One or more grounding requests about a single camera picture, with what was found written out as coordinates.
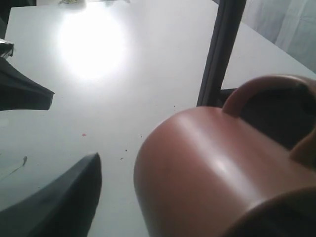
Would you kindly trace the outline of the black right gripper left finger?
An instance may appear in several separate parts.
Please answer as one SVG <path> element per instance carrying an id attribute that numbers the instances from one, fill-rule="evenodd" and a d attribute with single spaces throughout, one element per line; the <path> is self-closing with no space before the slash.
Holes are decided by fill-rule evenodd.
<path id="1" fill-rule="evenodd" d="M 32 81 L 16 70 L 6 59 L 0 59 L 0 110 L 42 110 L 52 104 L 54 92 Z"/>

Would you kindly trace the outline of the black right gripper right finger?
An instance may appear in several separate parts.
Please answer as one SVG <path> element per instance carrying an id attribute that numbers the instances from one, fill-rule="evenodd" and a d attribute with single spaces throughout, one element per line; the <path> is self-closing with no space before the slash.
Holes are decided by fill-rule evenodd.
<path id="1" fill-rule="evenodd" d="M 85 237 L 102 186 L 101 158 L 89 154 L 49 185 L 0 213 L 2 237 Z"/>

